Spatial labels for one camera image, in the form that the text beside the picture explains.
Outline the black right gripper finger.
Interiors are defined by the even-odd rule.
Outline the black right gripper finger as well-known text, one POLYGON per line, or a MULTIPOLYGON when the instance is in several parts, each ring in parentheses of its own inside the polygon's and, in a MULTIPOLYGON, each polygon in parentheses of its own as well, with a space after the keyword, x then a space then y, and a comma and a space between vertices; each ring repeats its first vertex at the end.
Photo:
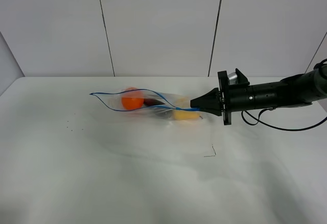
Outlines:
POLYGON ((199 110, 201 112, 213 114, 213 115, 218 116, 218 117, 222 116, 222 112, 221 112, 220 109, 199 108, 199 110))
POLYGON ((208 93, 192 99, 190 101, 191 108, 219 108, 220 107, 220 96, 219 89, 216 87, 208 93))

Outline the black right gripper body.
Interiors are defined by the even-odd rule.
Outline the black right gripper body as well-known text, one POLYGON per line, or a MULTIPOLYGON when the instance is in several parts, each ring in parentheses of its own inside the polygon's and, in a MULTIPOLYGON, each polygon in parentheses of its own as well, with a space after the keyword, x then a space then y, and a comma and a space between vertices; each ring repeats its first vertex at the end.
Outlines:
POLYGON ((252 86, 230 85, 227 75, 227 71, 218 72, 223 123, 231 125, 231 113, 252 108, 252 86))

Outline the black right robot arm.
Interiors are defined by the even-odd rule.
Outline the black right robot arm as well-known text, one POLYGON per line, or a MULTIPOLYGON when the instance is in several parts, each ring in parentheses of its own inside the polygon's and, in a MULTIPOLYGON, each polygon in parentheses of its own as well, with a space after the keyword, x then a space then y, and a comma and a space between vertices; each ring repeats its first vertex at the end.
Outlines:
POLYGON ((326 63, 315 65, 306 74, 297 74, 278 82, 251 85, 239 70, 218 72, 219 87, 190 101, 190 107, 222 116, 231 124, 233 112, 281 107, 302 107, 326 98, 326 63))

